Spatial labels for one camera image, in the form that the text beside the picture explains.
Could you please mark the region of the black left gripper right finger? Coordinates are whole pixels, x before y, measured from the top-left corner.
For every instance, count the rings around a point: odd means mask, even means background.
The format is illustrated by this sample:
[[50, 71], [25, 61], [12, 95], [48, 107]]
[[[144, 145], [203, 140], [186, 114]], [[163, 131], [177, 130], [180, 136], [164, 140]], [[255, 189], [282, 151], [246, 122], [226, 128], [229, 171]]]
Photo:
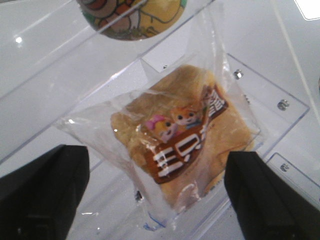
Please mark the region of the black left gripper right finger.
[[228, 154], [224, 185], [246, 240], [318, 240], [320, 212], [254, 151]]

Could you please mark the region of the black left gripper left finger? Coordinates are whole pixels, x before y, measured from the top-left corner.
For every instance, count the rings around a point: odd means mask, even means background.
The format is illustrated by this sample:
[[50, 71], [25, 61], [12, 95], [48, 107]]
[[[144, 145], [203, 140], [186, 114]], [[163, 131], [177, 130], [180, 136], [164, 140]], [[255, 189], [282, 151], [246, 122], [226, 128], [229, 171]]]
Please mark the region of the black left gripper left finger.
[[58, 145], [1, 177], [0, 238], [66, 239], [89, 179], [81, 145]]

